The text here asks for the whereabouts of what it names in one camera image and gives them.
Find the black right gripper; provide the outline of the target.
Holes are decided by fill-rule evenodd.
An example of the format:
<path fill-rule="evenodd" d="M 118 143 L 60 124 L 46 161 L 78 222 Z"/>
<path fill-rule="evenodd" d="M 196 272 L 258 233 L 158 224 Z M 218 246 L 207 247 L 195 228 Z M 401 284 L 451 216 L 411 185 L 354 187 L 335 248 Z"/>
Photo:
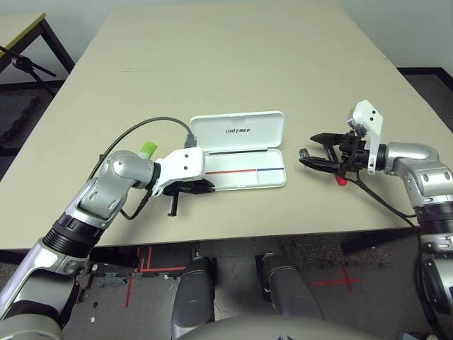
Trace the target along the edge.
<path fill-rule="evenodd" d="M 351 130 L 346 134 L 323 132 L 310 137 L 311 141 L 321 145 L 338 146 L 340 163 L 320 157 L 300 158 L 299 161 L 316 171 L 330 174 L 346 174 L 367 168 L 369 151 L 365 150 L 365 134 Z"/>

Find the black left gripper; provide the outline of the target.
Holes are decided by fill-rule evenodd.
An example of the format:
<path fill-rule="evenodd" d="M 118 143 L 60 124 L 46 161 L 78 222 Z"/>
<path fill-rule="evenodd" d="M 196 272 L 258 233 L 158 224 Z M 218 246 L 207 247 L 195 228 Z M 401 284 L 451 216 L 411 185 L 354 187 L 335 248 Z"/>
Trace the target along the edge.
<path fill-rule="evenodd" d="M 215 192 L 215 185 L 206 179 L 201 179 L 196 181 L 176 181 L 166 186 L 162 194 L 171 198 L 170 210 L 167 214 L 169 217 L 177 215 L 179 193 L 181 192 L 193 195 L 213 193 Z"/>

